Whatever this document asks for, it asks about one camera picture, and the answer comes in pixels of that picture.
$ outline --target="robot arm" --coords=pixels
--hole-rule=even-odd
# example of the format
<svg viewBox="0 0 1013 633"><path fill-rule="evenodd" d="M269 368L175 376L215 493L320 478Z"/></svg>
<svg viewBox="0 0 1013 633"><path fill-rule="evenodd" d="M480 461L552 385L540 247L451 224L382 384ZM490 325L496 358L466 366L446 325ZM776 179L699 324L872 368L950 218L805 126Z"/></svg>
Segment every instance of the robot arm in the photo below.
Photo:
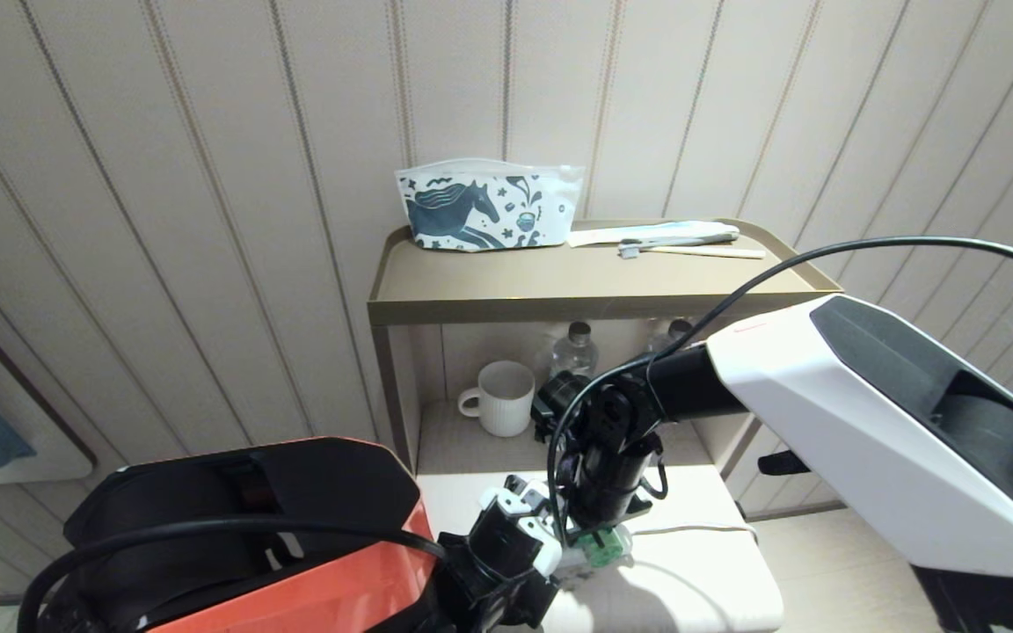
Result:
<svg viewBox="0 0 1013 633"><path fill-rule="evenodd" d="M826 297L652 364L664 416L748 409L906 557L946 630L1013 630L1013 394L901 317Z"/></svg>
<svg viewBox="0 0 1013 633"><path fill-rule="evenodd" d="M563 374L543 386L539 436L587 382ZM508 601L505 621L536 625L563 557L603 546L600 537L615 542L619 524L650 507L639 489L664 496L665 486L660 494L642 479L664 450L657 425L747 410L791 448L781 461L823 477L905 556L946 630L1013 630L1013 394L901 317L852 297L750 317L612 377L565 432L554 485L569 522L565 548L544 509L552 504L545 482L542 494L523 492L531 496L515 523L503 513L510 505L490 501L522 505L512 495L522 482L508 482L485 494L470 546L455 558L532 558L540 574Z"/></svg>

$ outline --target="black cable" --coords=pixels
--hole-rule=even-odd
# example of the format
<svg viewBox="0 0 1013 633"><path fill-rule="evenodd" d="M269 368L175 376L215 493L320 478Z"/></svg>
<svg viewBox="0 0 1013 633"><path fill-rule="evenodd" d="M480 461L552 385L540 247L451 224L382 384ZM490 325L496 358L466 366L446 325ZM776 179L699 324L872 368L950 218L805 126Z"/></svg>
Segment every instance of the black cable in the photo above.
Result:
<svg viewBox="0 0 1013 633"><path fill-rule="evenodd" d="M714 309L710 310L704 314L698 322L695 323L695 327L691 328L690 331L684 333L680 336L678 340L669 344L667 348L660 349L657 353L650 357L639 357L634 361L629 361L626 364L620 365L619 368L612 370L607 370L601 376L594 378L589 384L583 386L573 400L569 402L569 405L562 413L560 419L557 420L557 425L554 427L554 432L550 436L550 450L548 450L546 456L546 476L550 481L554 480L555 467L557 465L557 443L560 441L565 428L568 425L568 420L573 417L577 406L583 400L588 393L594 390L599 384L607 381L608 378L619 376L628 370L634 370L636 368L642 368L644 365L647 366L647 372L650 373L650 366L656 360L656 358L666 358L672 355L680 348L682 348L687 342L693 337L698 335L698 332L706 329L707 325L711 321L714 321L717 317L721 316L721 313L726 311L730 306L736 303L741 297L745 297L749 291L755 289L757 286L764 284L773 276L779 275L780 272L784 272L785 269L795 267L804 261L811 259L816 259L820 256L835 255L840 252L847 252L852 250L861 249L871 249L871 248L883 248L883 247L916 247L917 245L942 245L942 247L959 247L967 248L973 250L983 250L997 253L1001 256L1009 257L1013 259L1013 247L1006 244L1000 244L997 242L990 242L988 240L980 240L976 237L946 237L946 236L894 236L894 237L865 237L862 240L851 240L848 242L841 242L838 244L828 245L828 247L821 247L814 250L809 250L807 252L799 253L799 255L789 256L788 259L773 265L773 267L765 269L760 275L753 276L752 280L745 282L745 284L738 286L736 290L729 294L719 302ZM658 396L655 396L655 390L651 389L651 395L655 398L656 403L658 402ZM568 522L567 517L560 517L560 511L558 509L557 501L550 505L550 513L552 520L554 520L554 531L555 537L558 538L562 544L567 545L566 540L566 526Z"/></svg>
<svg viewBox="0 0 1013 633"><path fill-rule="evenodd" d="M42 601L52 586L79 568L82 564L97 558L111 556L137 545L146 545L173 538L201 537L218 532L302 532L341 534L345 537L373 538L375 541L404 545L405 548L420 550L446 560L447 552L442 545L405 530L375 530L358 526L334 525L314 521L292 520L277 515L233 515L233 517L208 517L201 520L177 522L153 526L141 530L131 530L113 537L101 538L87 543L59 557L48 568L42 569L35 579L25 588L21 606L17 609L17 633L36 633L36 617Z"/></svg>
<svg viewBox="0 0 1013 633"><path fill-rule="evenodd" d="M643 486L643 489L647 491L647 494L650 494L655 499L663 501L664 499L667 499L667 493L671 490L671 486L667 484L667 466L664 466L663 460L658 461L658 490L655 490L655 486L651 485L650 481L647 481L647 477L644 476L639 477L639 485Z"/></svg>

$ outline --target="zipper pouch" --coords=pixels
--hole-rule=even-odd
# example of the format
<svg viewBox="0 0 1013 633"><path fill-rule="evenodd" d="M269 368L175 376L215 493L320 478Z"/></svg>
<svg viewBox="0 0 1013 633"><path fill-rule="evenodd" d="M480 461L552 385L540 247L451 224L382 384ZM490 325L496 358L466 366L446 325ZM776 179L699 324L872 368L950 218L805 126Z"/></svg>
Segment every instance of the zipper pouch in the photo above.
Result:
<svg viewBox="0 0 1013 633"><path fill-rule="evenodd" d="M421 248L483 251L548 247L573 227L583 167L454 159L396 173Z"/></svg>

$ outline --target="mug handle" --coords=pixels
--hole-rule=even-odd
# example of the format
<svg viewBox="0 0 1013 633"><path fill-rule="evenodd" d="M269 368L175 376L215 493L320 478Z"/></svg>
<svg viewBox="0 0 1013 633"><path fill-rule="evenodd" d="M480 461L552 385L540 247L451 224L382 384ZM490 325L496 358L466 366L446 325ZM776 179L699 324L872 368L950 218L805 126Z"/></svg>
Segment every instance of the mug handle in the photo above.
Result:
<svg viewBox="0 0 1013 633"><path fill-rule="evenodd" d="M463 393L459 394L459 412L465 414L467 417L479 417L479 405L476 402L475 406L465 406L468 400L479 399L479 388L473 386L471 389L463 390Z"/></svg>

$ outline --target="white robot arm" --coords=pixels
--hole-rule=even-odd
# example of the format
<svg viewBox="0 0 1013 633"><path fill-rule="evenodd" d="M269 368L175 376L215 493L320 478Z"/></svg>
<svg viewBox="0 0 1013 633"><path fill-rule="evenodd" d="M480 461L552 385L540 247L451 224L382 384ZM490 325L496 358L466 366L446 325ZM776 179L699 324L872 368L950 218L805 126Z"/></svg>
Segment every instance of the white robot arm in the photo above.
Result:
<svg viewBox="0 0 1013 633"><path fill-rule="evenodd" d="M760 417L913 565L946 630L1013 630L1013 394L992 378L841 296L731 324L647 378L667 416L724 389Z"/></svg>

